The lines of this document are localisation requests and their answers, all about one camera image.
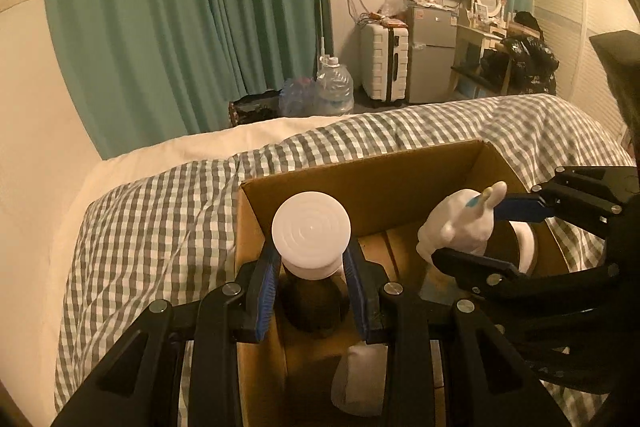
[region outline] black garbage bag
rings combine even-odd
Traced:
[[[489,50],[480,61],[482,76],[500,86],[513,59],[510,94],[556,94],[555,72],[560,62],[549,46],[536,37],[521,35],[501,41],[507,53]]]
[[[538,19],[536,19],[531,13],[525,11],[517,12],[513,18],[513,22],[517,22],[518,24],[522,24],[527,28],[537,31],[540,34],[540,40],[543,42],[545,41],[545,34],[543,33],[540,24],[538,24]]]

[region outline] mini fridge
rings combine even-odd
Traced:
[[[439,8],[409,10],[407,102],[447,102],[458,16]]]

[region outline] checkered bedsheet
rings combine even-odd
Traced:
[[[226,160],[191,162],[115,188],[89,206],[68,276],[56,367],[59,410],[134,318],[154,299],[204,297],[231,279],[236,194],[242,181],[276,172],[481,139],[526,187],[559,165],[633,165],[603,128],[559,98],[488,98],[362,114]],[[595,266],[602,242],[550,219],[571,270]],[[190,347],[183,370],[186,425]],[[550,385],[574,426],[603,397]]]

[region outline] white bottle cap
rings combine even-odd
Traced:
[[[322,192],[300,192],[285,201],[271,223],[282,263],[301,279],[333,275],[351,238],[351,221],[337,200]]]

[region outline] plastic bag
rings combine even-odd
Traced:
[[[544,42],[531,36],[517,36],[503,39],[501,43],[506,54],[487,51],[480,61],[485,78],[501,86],[511,57],[510,93],[556,94],[554,73],[560,62]]]
[[[384,17],[393,17],[405,12],[407,7],[406,0],[385,0],[378,13]]]
[[[277,118],[279,91],[268,90],[260,94],[248,94],[229,103],[231,127],[245,123],[261,122]]]
[[[538,24],[538,19],[531,15],[531,13],[525,11],[517,12],[513,18],[513,22],[522,24],[527,28],[537,31],[540,34],[540,40],[543,42],[545,41],[545,34],[542,31],[540,24]]]
[[[311,78],[288,78],[280,91],[280,115],[291,118],[313,115],[315,93],[315,82]]]

